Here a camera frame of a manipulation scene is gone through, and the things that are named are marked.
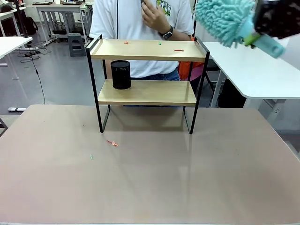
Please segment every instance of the black cup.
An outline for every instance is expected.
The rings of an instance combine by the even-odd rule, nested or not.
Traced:
[[[128,89],[131,87],[130,62],[117,60],[111,63],[112,67],[112,86],[115,89]]]

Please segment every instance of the cleaning brush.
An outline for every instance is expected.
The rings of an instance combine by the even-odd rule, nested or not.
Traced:
[[[255,36],[253,45],[274,58],[284,52],[284,47],[268,35],[256,33],[253,24],[252,0],[198,0],[195,19],[221,44],[231,47]]]

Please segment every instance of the two-tier shelf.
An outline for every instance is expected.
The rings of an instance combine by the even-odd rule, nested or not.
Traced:
[[[131,88],[117,90],[113,88],[112,80],[107,79],[105,60],[163,60],[204,62],[206,71],[210,52],[202,41],[153,41],[153,40],[111,40],[94,39],[87,47],[90,76],[94,91],[100,132],[103,133],[110,112],[110,105],[174,105],[183,106],[190,134],[193,133],[201,91],[194,94],[190,85],[193,63],[190,66],[188,81],[146,81],[132,80]],[[101,59],[105,82],[98,95],[92,59]],[[202,90],[204,76],[201,77],[198,90]],[[108,105],[108,110],[102,124],[99,105]],[[186,106],[195,107],[190,125],[186,114]]]

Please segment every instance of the black watch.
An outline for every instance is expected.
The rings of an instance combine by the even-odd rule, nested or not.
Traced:
[[[159,33],[160,36],[162,36],[165,40],[169,39],[173,35],[173,27],[171,26],[170,30],[166,32],[165,34]]]

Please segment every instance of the wooden shelf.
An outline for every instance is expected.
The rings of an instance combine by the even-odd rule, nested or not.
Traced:
[[[92,59],[163,60],[204,62],[206,53],[195,41],[101,39],[91,51]]]
[[[98,96],[100,105],[177,105],[195,106],[196,98],[188,81],[131,81],[131,88],[113,88],[105,80]]]

